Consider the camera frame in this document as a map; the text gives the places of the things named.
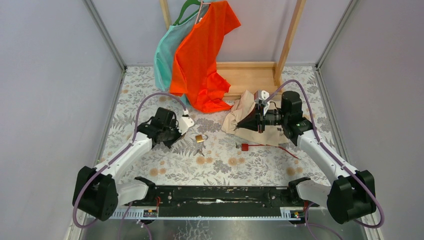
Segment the brass padlock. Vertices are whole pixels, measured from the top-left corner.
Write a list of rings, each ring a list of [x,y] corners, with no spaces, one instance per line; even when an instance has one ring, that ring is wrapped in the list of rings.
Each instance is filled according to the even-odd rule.
[[[196,143],[203,143],[204,141],[208,140],[209,137],[206,134],[199,134],[199,135],[196,135],[194,139]]]

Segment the small silver keys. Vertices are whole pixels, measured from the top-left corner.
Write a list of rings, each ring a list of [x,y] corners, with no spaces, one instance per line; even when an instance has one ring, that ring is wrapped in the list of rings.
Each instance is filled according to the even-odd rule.
[[[204,153],[203,153],[203,149],[202,149],[202,148],[197,149],[197,150],[196,150],[196,152],[195,152],[195,154],[196,154],[196,155],[200,155],[200,156],[202,156],[202,157],[204,157],[204,156],[205,156],[205,155],[204,155]]]

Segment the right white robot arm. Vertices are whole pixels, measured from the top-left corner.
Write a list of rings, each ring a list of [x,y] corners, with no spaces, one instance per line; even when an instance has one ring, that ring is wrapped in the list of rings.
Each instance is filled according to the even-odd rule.
[[[287,201],[293,206],[312,202],[325,207],[339,224],[355,221],[376,212],[375,179],[368,170],[352,166],[321,138],[314,123],[303,116],[302,100],[295,91],[281,95],[280,107],[270,109],[270,94],[254,94],[254,108],[237,128],[260,134],[270,129],[281,131],[295,146],[304,151],[321,169],[331,185],[314,182],[308,177],[288,184]]]

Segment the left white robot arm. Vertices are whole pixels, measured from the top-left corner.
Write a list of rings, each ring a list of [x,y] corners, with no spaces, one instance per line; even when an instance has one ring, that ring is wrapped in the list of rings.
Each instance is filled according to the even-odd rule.
[[[136,126],[132,138],[112,156],[94,167],[84,166],[77,174],[72,199],[73,213],[78,210],[97,220],[106,221],[117,207],[139,201],[148,206],[155,200],[153,184],[144,178],[120,183],[133,162],[157,144],[170,148],[181,139],[194,120],[184,109],[180,118],[175,112],[159,107],[154,116]]]

